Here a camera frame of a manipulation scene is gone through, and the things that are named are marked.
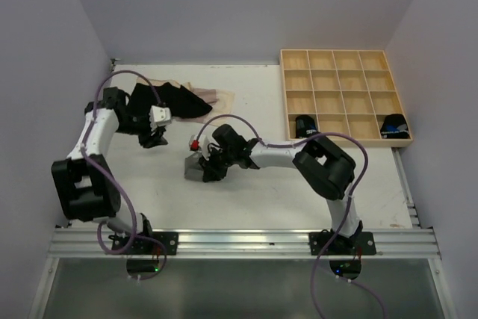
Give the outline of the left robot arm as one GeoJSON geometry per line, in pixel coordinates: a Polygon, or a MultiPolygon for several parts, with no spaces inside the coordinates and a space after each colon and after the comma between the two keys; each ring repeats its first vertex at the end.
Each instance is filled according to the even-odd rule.
{"type": "Polygon", "coordinates": [[[68,156],[52,164],[51,172],[64,216],[84,223],[104,223],[129,236],[129,245],[148,253],[155,245],[146,216],[136,212],[125,190],[106,161],[115,134],[136,136],[145,149],[167,144],[166,126],[172,114],[157,97],[140,114],[128,107],[132,96],[117,87],[103,90],[103,97],[85,108],[85,124],[68,156]]]}

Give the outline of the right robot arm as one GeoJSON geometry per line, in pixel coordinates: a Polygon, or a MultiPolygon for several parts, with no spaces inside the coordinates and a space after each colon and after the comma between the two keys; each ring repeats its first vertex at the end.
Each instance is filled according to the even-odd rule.
{"type": "Polygon", "coordinates": [[[195,139],[190,148],[197,151],[197,167],[203,182],[218,182],[234,165],[245,170],[289,168],[298,170],[311,189],[327,202],[332,220],[332,243],[340,253],[351,253],[359,245],[362,221],[357,215],[354,192],[363,179],[369,159],[355,139],[334,132],[317,132],[296,142],[268,143],[259,137],[246,140],[230,125],[218,127],[213,141],[195,139]],[[354,143],[364,156],[356,174],[356,162],[332,138],[338,136],[354,143]]]}

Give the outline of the black underwear tan waistband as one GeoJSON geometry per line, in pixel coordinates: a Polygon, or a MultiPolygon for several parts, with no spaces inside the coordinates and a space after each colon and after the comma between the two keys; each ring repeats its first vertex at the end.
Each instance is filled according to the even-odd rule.
{"type": "MultiPolygon", "coordinates": [[[[167,82],[155,86],[161,104],[170,109],[173,117],[194,119],[203,117],[212,111],[212,106],[199,98],[186,87],[175,87],[167,82]]],[[[149,112],[158,101],[148,84],[137,83],[126,105],[126,114],[129,123],[118,129],[123,134],[144,134],[152,131],[149,112]]]]}

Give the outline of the pink beige underwear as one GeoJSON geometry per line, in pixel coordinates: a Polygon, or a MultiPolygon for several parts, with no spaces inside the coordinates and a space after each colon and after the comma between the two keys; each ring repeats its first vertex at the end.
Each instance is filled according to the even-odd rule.
{"type": "Polygon", "coordinates": [[[232,112],[232,107],[235,100],[234,92],[228,90],[194,87],[190,82],[183,83],[182,85],[193,94],[198,96],[205,103],[210,105],[212,110],[202,117],[193,119],[182,119],[180,117],[176,117],[177,121],[186,123],[206,123],[212,117],[221,114],[230,114],[232,112]]]}

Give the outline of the dark rolled underwear in tray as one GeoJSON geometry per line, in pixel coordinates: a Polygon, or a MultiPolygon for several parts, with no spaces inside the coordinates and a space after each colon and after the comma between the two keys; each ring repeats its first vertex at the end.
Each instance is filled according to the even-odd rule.
{"type": "Polygon", "coordinates": [[[295,138],[302,139],[319,133],[315,119],[308,115],[302,114],[295,119],[295,138]]]}

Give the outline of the black blue rolled underwear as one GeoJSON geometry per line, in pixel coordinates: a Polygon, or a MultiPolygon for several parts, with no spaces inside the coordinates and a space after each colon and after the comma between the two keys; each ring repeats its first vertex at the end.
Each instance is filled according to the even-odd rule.
{"type": "Polygon", "coordinates": [[[385,116],[380,134],[383,139],[409,139],[410,131],[406,118],[402,114],[385,116]]]}

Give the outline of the wooden compartment tray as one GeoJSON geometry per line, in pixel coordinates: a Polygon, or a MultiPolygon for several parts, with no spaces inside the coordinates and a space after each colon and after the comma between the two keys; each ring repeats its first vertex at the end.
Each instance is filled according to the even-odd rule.
{"type": "Polygon", "coordinates": [[[403,148],[409,139],[383,139],[385,116],[409,123],[385,52],[362,49],[283,49],[279,63],[286,133],[295,138],[295,119],[308,114],[320,132],[340,132],[364,146],[403,148]]]}

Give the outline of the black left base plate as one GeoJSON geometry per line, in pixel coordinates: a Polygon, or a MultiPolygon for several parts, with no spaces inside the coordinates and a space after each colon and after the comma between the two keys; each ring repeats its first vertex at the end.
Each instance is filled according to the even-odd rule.
{"type": "Polygon", "coordinates": [[[179,233],[171,231],[154,231],[149,234],[153,241],[141,239],[146,234],[137,235],[133,244],[124,252],[126,255],[176,255],[179,245],[179,233]]]}

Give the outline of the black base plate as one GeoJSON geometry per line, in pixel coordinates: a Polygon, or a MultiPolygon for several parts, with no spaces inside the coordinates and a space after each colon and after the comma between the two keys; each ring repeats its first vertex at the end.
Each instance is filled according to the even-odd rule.
{"type": "MultiPolygon", "coordinates": [[[[308,245],[312,255],[318,255],[326,246],[333,233],[328,230],[309,232],[308,245]]],[[[376,255],[376,245],[372,232],[361,232],[351,238],[338,235],[325,249],[324,255],[376,255]]]]}
{"type": "Polygon", "coordinates": [[[149,234],[153,241],[141,239],[146,234],[137,235],[133,244],[124,252],[126,255],[176,255],[179,245],[179,233],[171,231],[154,231],[149,234]]]}

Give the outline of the aluminium front rail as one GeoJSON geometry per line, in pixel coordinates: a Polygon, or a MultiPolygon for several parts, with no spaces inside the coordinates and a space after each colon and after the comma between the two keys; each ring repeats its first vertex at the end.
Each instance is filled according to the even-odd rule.
{"type": "MultiPolygon", "coordinates": [[[[179,233],[177,258],[313,258],[308,245],[311,230],[198,230],[174,229],[179,233]]],[[[372,231],[376,255],[323,255],[324,258],[440,258],[431,229],[377,229],[372,231]]],[[[100,258],[96,230],[56,229],[48,252],[50,258],[100,258]]]]}

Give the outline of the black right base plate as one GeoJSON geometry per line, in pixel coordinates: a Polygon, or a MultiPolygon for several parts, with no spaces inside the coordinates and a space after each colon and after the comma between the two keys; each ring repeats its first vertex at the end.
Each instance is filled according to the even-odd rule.
{"type": "MultiPolygon", "coordinates": [[[[326,246],[333,233],[328,230],[309,232],[308,245],[312,255],[318,255],[326,246]]],[[[325,249],[324,255],[376,255],[376,245],[372,232],[361,232],[351,238],[338,235],[325,249]]]]}

